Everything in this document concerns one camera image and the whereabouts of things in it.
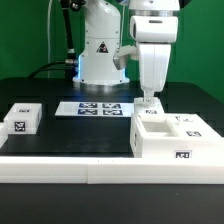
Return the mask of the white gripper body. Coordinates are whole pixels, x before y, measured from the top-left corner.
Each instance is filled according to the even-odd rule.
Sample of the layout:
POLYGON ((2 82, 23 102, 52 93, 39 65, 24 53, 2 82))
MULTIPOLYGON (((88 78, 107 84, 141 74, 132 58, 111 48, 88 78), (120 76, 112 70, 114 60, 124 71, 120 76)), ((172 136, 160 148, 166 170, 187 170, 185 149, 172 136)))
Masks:
POLYGON ((130 34, 136 41, 140 84, 145 93, 161 92, 166 81, 171 44, 176 41, 175 16, 132 16, 130 34))

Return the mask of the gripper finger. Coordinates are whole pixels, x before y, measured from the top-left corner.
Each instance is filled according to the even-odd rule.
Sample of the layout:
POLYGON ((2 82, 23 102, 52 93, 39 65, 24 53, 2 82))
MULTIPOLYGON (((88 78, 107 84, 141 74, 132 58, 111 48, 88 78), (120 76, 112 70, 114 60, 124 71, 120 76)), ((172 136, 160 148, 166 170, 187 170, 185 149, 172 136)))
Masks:
POLYGON ((154 93, 150 91, 145 91, 143 96, 143 103, 146 106, 151 106, 155 103, 154 93))

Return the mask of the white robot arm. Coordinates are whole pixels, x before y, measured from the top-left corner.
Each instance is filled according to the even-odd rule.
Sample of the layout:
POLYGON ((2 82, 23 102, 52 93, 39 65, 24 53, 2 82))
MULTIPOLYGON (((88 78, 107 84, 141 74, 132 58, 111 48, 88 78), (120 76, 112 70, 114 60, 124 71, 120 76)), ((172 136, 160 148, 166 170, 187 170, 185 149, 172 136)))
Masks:
POLYGON ((108 89, 125 85, 130 60, 138 62, 140 102, 149 104, 163 90, 177 39, 180 0, 59 0, 73 62, 70 79, 83 87, 108 89), (84 49, 75 53, 71 11, 84 11, 84 49))

